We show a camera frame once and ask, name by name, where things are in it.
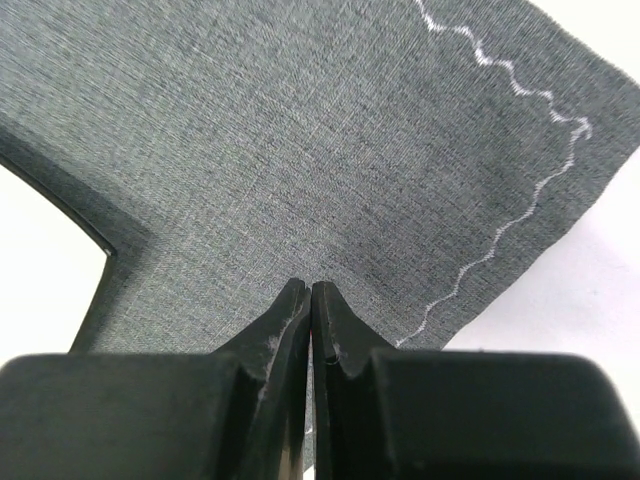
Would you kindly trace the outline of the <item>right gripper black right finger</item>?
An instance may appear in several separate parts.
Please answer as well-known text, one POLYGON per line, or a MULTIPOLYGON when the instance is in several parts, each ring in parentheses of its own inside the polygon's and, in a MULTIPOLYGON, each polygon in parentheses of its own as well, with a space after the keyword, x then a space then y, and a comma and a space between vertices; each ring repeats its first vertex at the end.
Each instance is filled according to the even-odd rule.
POLYGON ((399 350, 330 282, 311 311, 317 478, 638 477, 638 438, 593 362, 399 350))

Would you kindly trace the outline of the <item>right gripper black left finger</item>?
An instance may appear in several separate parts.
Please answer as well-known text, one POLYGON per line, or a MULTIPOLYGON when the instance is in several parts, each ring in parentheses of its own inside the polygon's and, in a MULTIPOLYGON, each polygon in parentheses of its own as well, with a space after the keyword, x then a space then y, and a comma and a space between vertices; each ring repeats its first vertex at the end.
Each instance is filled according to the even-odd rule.
POLYGON ((207 354, 22 356, 1 370, 5 479, 299 479, 311 294, 286 283, 207 354))

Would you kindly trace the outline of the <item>dark grey cloth placemat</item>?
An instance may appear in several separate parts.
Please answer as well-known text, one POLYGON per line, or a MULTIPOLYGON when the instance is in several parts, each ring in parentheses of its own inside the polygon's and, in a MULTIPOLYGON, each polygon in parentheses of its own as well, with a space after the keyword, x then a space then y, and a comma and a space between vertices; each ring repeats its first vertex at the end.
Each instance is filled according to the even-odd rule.
POLYGON ((66 354, 211 353, 292 279, 444 351, 638 144, 526 1, 1 5, 1 159, 115 250, 66 354))

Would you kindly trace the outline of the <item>white square plate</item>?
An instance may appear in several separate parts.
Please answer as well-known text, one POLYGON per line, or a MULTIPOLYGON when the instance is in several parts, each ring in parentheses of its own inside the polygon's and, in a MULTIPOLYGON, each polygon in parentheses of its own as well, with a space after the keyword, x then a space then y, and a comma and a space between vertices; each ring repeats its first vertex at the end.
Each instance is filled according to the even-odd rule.
POLYGON ((93 225, 3 157, 1 361, 68 352, 114 257, 114 248, 93 225))

